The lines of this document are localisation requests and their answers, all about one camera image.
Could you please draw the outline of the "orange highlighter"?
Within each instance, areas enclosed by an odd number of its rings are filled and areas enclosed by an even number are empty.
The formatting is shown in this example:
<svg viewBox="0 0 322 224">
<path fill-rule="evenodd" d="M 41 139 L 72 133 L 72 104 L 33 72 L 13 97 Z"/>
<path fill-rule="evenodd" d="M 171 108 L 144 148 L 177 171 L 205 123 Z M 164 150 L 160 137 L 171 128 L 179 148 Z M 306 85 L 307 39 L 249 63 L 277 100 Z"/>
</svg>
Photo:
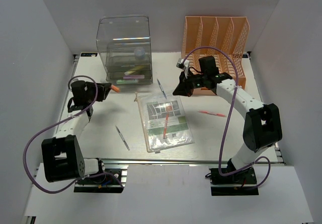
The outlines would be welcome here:
<svg viewBox="0 0 322 224">
<path fill-rule="evenodd" d="M 111 85 L 110 88 L 111 88 L 111 90 L 113 90 L 116 93 L 119 93 L 120 92 L 120 89 L 117 86 L 115 86 L 115 85 Z"/>
</svg>

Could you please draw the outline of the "purple highlighter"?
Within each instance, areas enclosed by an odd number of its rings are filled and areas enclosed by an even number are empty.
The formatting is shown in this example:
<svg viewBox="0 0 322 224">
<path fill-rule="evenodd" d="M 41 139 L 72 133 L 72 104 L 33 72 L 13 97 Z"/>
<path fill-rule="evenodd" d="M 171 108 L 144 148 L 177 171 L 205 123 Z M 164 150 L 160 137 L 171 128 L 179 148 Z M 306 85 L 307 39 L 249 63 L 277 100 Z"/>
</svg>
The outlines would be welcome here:
<svg viewBox="0 0 322 224">
<path fill-rule="evenodd" d="M 123 77 L 124 80 L 140 80 L 145 79 L 145 75 L 127 75 Z"/>
</svg>

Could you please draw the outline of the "clear paper clip tub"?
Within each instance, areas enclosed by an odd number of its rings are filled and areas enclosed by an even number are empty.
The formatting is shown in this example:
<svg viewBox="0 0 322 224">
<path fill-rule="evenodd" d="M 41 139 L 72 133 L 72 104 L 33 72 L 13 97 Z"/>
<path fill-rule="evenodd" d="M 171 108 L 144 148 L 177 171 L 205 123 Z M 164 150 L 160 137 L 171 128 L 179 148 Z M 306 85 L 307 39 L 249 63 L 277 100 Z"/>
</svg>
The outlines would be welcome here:
<svg viewBox="0 0 322 224">
<path fill-rule="evenodd" d="M 145 49 L 143 47 L 136 47 L 134 49 L 134 57 L 136 60 L 145 60 Z"/>
</svg>

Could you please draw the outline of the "clear grey drawer organizer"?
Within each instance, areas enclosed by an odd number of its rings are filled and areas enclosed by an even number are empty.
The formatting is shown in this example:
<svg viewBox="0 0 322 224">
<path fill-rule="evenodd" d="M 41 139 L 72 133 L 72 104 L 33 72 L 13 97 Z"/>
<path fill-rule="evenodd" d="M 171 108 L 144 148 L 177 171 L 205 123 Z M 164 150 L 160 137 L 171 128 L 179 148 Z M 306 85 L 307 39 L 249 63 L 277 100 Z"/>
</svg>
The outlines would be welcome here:
<svg viewBox="0 0 322 224">
<path fill-rule="evenodd" d="M 153 83 L 151 38 L 147 16 L 125 15 L 101 18 L 96 35 L 96 46 L 108 83 L 118 85 L 116 81 L 123 80 L 124 73 L 138 65 L 143 65 L 145 68 L 130 75 L 145 75 L 145 79 L 130 85 Z M 145 49 L 145 60 L 135 59 L 136 47 Z"/>
</svg>

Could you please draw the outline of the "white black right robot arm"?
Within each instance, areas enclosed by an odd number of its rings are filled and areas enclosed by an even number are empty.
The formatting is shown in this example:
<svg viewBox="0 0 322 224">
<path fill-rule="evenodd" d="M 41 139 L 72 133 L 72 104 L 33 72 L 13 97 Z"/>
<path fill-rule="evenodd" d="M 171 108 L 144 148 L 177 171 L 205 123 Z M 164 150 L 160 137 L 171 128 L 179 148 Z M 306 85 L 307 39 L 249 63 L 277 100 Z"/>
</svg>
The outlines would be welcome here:
<svg viewBox="0 0 322 224">
<path fill-rule="evenodd" d="M 226 175 L 233 183 L 245 178 L 245 169 L 251 167 L 266 149 L 282 139 L 279 109 L 275 104 L 264 104 L 238 87 L 228 73 L 220 73 L 213 56 L 199 59 L 200 71 L 193 74 L 189 68 L 181 72 L 174 96 L 193 95 L 194 89 L 207 88 L 223 98 L 245 120 L 243 144 L 228 161 Z"/>
</svg>

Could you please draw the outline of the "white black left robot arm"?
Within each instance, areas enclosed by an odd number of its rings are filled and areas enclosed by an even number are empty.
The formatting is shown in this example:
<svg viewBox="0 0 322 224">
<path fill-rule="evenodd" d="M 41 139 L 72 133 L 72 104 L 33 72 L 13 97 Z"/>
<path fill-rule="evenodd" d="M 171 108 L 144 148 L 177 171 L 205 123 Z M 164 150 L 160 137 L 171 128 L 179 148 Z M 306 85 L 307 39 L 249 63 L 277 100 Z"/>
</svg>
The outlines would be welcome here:
<svg viewBox="0 0 322 224">
<path fill-rule="evenodd" d="M 42 141 L 42 157 L 45 177 L 48 182 L 78 179 L 89 176 L 95 183 L 106 179 L 103 162 L 98 158 L 85 159 L 78 140 L 93 115 L 91 103 L 104 101 L 110 90 L 110 83 L 97 84 L 75 81 L 71 87 L 72 97 L 67 104 L 68 115 L 53 138 Z"/>
</svg>

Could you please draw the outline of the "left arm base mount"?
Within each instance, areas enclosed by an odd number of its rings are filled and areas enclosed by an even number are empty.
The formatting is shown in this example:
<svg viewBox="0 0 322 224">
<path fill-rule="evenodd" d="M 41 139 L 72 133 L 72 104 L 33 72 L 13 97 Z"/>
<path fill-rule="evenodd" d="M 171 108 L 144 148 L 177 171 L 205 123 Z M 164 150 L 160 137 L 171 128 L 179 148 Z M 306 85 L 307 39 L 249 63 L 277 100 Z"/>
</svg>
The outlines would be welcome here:
<svg viewBox="0 0 322 224">
<path fill-rule="evenodd" d="M 108 165 L 105 176 L 86 178 L 74 185 L 75 193 L 116 193 L 123 192 L 126 184 L 127 168 L 125 165 Z"/>
</svg>

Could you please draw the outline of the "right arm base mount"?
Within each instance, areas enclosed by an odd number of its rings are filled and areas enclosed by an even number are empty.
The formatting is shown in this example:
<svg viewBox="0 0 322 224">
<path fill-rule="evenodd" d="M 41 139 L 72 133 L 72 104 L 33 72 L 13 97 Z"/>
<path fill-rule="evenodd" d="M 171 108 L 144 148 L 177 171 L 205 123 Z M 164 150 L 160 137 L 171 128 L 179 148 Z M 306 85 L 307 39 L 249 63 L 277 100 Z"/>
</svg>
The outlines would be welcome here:
<svg viewBox="0 0 322 224">
<path fill-rule="evenodd" d="M 253 168 L 234 175 L 222 176 L 217 168 L 205 175 L 210 180 L 212 196 L 257 196 L 259 195 L 256 174 Z"/>
</svg>

